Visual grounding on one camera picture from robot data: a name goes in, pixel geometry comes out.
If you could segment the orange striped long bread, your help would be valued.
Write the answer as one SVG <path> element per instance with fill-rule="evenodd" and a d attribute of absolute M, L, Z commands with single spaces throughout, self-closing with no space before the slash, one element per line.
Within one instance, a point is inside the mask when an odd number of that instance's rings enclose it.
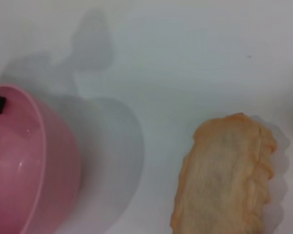
<path fill-rule="evenodd" d="M 193 140 L 179 173 L 172 234 L 264 234 L 277 148 L 271 131 L 236 113 L 205 121 Z"/>

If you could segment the pink plastic bowl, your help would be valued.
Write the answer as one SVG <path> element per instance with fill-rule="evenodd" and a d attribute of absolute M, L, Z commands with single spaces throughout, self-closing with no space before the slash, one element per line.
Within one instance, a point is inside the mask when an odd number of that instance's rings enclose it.
<path fill-rule="evenodd" d="M 77 198 L 81 153 L 60 116 L 23 89 L 0 85 L 0 234 L 54 234 Z"/>

